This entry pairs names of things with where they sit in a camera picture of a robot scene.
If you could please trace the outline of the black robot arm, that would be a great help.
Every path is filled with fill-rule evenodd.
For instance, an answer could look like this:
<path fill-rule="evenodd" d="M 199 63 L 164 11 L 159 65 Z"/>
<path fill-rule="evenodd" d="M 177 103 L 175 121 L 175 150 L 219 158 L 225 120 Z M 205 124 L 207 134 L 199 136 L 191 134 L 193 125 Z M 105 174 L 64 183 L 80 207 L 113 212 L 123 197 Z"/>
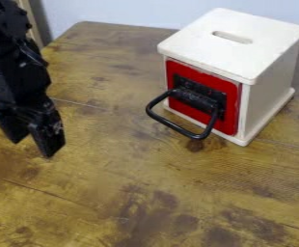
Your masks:
<path fill-rule="evenodd" d="M 51 157 L 65 144 L 63 123 L 53 101 L 48 62 L 27 36 L 27 11 L 13 0 L 0 0 L 0 128 L 13 143 L 32 137 Z"/>

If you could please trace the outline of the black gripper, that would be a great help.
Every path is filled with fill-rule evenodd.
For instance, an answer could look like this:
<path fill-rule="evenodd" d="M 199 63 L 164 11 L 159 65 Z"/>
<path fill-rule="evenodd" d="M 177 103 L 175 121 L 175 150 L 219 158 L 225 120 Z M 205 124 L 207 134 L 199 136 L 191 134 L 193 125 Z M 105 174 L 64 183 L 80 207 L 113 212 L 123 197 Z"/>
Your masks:
<path fill-rule="evenodd" d="M 0 48 L 0 129 L 16 144 L 29 134 L 44 157 L 65 144 L 63 124 L 47 95 L 48 63 L 32 48 Z"/>

